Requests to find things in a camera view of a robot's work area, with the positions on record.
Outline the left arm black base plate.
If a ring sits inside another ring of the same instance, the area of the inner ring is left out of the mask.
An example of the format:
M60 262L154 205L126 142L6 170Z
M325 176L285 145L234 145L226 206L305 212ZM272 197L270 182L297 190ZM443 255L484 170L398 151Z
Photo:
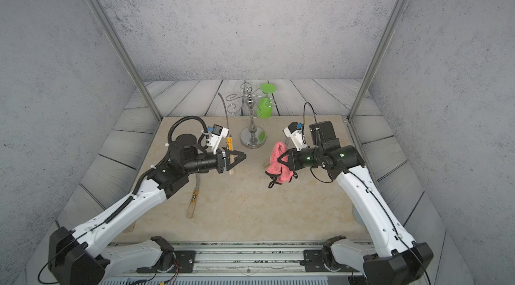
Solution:
M173 254L164 254L164 258L160 258L158 262L149 268L138 268L138 274L191 274L193 273L196 251L181 250L175 251Z

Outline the pink fluffy rag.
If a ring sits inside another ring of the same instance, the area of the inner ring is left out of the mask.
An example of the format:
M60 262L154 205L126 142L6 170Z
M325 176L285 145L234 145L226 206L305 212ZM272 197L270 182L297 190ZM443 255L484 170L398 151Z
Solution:
M275 185L282 185L289 183L297 175L290 168L280 163L278 160L286 158L288 161L288 148L283 142L278 142L274 146L270 155L270 165L265 171L265 174L271 179L268 188L273 188Z

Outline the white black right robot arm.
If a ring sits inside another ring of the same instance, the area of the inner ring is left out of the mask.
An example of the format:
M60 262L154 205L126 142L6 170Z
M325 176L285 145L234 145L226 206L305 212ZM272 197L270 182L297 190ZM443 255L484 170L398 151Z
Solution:
M343 236L326 240L318 258L304 260L307 268L319 266L330 272L344 267L361 273L369 284L410 284L428 277L434 254L427 243L417 242L395 217L373 183L366 163L352 145L342 146L330 121L309 126L312 147L304 137L304 125L292 122L284 128L294 146L271 158L279 174L271 185L283 184L298 176L299 170L324 169L351 199L372 240L370 246Z

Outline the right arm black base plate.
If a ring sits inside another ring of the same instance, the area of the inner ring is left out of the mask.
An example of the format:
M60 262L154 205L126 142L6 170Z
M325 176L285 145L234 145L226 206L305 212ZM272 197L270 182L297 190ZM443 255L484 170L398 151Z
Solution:
M303 259L299 262L305 272L348 272L358 273L357 270L347 266L335 264L330 267L323 257L322 250L304 250Z

